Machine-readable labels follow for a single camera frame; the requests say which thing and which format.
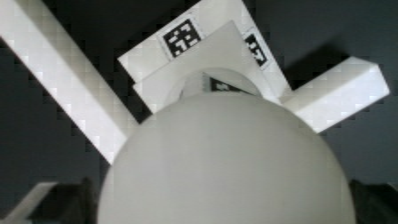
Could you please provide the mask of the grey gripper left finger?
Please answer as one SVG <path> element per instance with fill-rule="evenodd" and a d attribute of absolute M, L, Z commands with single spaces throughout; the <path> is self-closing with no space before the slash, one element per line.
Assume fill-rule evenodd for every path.
<path fill-rule="evenodd" d="M 8 215 L 0 219 L 0 224 L 31 224 L 28 216 L 47 195 L 54 182 L 40 182 L 26 193 Z"/>

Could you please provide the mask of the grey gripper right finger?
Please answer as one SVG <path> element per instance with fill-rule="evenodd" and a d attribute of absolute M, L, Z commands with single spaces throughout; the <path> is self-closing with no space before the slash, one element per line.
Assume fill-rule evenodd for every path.
<path fill-rule="evenodd" d="M 380 197 L 388 204 L 398 204 L 398 190 L 388 184 L 380 186 Z"/>

